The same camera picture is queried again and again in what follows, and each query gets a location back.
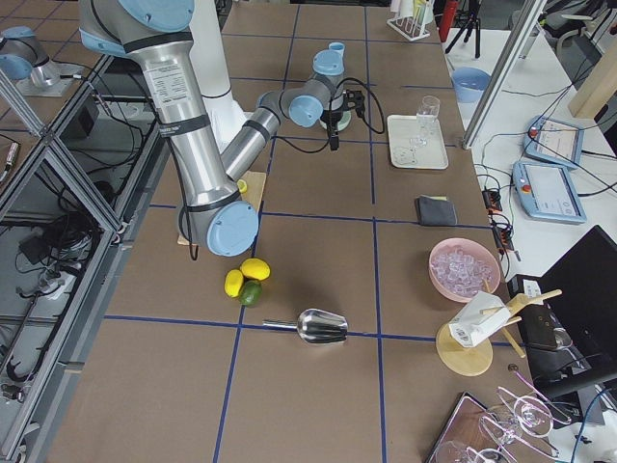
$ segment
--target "metal scoop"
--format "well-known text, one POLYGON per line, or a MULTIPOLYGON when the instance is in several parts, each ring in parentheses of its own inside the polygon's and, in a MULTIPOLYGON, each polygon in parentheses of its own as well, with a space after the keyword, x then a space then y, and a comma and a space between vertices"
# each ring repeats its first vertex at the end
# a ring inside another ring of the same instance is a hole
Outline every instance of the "metal scoop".
POLYGON ((300 338, 311 344, 343 342, 347 339, 347 320, 345 317, 319 309, 307 309, 300 313, 297 323, 263 320, 263 326, 285 330, 295 328, 300 338))

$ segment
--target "black monitor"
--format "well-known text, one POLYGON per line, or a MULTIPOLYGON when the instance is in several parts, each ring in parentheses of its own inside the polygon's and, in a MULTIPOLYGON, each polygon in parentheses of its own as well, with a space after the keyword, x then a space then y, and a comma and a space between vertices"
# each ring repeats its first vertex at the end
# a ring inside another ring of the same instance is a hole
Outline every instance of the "black monitor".
POLYGON ((556 397, 604 382, 617 386, 617 244, 600 227, 583 236, 539 280, 548 302, 591 369, 543 388, 556 397))

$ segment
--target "red bottle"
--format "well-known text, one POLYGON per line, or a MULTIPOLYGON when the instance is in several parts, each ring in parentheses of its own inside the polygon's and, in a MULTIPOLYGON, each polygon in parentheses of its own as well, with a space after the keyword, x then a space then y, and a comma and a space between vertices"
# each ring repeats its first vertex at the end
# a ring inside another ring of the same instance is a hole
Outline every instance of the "red bottle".
POLYGON ((454 22, 454 15, 459 8, 459 2, 457 0, 447 0, 445 7, 443 8, 442 21, 440 22, 440 40, 442 43, 447 41, 447 35, 454 22))

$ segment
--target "white tray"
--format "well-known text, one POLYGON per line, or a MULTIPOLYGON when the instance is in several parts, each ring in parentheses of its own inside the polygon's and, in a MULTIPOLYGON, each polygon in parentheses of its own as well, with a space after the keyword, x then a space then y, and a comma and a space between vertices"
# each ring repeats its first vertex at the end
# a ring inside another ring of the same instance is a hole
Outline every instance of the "white tray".
POLYGON ((419 134, 416 116, 388 116, 389 158, 401 169, 445 169, 447 152, 440 122, 427 138, 426 146, 412 151, 410 140, 419 134))

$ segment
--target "pink bowl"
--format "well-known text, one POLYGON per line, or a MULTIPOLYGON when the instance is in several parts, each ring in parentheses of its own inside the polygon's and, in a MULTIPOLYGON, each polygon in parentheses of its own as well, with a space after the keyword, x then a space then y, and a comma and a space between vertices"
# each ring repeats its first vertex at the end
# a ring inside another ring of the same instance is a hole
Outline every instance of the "pink bowl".
POLYGON ((493 254, 491 254, 491 252, 484 246, 465 238, 445 239, 444 241, 437 243, 431 251, 431 255, 428 258, 428 275, 436 290, 452 301, 468 303, 471 300, 470 297, 464 297, 456 294, 443 286, 431 268, 431 262, 433 261, 434 256, 443 253, 447 248, 453 248, 455 246, 460 246, 465 254, 473 256, 474 259, 484 260, 484 262, 491 268, 491 281, 489 282, 488 292, 495 292, 499 286, 499 279, 501 277, 499 262, 497 262, 495 256, 493 256, 493 254))

